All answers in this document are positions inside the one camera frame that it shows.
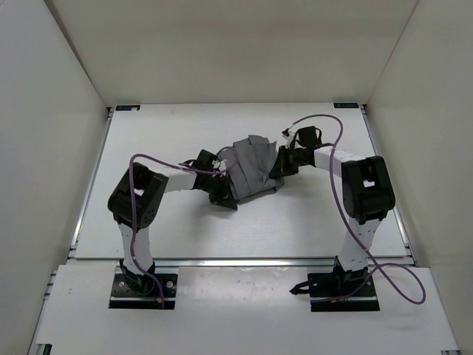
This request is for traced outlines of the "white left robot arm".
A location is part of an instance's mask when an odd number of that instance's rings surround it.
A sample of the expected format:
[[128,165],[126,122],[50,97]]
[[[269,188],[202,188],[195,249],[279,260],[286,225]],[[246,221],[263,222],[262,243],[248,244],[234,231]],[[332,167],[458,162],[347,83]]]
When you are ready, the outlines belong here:
[[139,296],[152,294],[160,304],[165,300],[149,242],[149,227],[165,193],[200,190],[208,194],[211,204],[237,209],[230,170],[237,165],[239,156],[229,146],[220,151],[230,151],[232,156],[221,158],[203,150],[196,159],[178,165],[142,153],[130,158],[128,170],[109,198],[108,210],[122,237],[124,258],[120,269],[128,287]]

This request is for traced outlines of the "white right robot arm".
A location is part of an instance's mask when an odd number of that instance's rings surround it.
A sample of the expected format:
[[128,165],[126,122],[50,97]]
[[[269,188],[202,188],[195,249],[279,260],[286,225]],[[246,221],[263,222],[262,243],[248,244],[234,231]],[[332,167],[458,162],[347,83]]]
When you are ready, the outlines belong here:
[[330,178],[341,179],[339,209],[348,228],[331,273],[331,286],[348,296],[367,276],[372,241],[381,221],[395,206],[395,195],[385,161],[374,155],[364,157],[321,142],[321,130],[309,126],[282,132],[286,144],[279,147],[272,178],[295,175],[302,166],[326,170]]

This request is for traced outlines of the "grey pleated skirt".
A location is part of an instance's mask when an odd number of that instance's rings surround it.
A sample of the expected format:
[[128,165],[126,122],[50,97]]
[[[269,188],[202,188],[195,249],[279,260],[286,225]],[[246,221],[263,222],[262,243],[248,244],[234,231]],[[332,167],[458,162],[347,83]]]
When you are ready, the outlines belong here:
[[276,157],[276,142],[259,135],[232,143],[222,148],[217,157],[230,169],[235,201],[284,186],[283,178],[269,178]]

